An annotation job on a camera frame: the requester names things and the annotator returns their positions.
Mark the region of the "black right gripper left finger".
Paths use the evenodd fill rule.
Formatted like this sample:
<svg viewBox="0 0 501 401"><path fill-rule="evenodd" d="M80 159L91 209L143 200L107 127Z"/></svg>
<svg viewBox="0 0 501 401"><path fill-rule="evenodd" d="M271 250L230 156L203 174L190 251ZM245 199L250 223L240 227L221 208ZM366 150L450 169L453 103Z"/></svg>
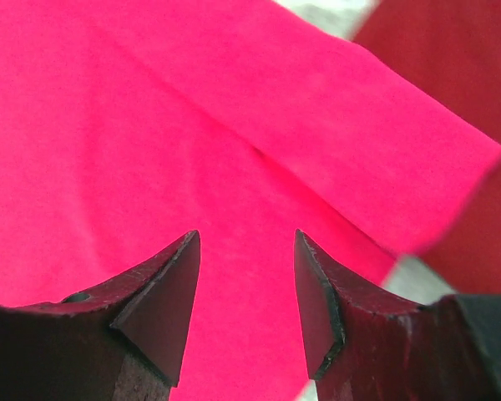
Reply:
<svg viewBox="0 0 501 401"><path fill-rule="evenodd" d="M61 302L0 306L0 400L166 400L200 270L190 231Z"/></svg>

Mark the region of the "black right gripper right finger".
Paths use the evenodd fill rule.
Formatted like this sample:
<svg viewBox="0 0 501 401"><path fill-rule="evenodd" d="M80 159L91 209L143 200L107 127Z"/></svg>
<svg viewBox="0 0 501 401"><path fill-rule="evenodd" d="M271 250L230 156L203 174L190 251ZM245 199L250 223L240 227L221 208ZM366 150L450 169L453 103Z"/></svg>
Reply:
<svg viewBox="0 0 501 401"><path fill-rule="evenodd" d="M501 400L501 295L421 305L346 268L302 231L294 251L307 372L320 400Z"/></svg>

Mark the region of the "bright pink t-shirt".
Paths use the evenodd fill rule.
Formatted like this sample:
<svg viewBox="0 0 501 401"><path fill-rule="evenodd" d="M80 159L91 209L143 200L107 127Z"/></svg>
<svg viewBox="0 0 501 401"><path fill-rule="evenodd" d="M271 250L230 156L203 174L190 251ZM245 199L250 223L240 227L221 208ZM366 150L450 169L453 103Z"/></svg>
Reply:
<svg viewBox="0 0 501 401"><path fill-rule="evenodd" d="M296 230L379 282L500 163L272 1L0 1L0 305L58 302L198 231L174 400L293 399Z"/></svg>

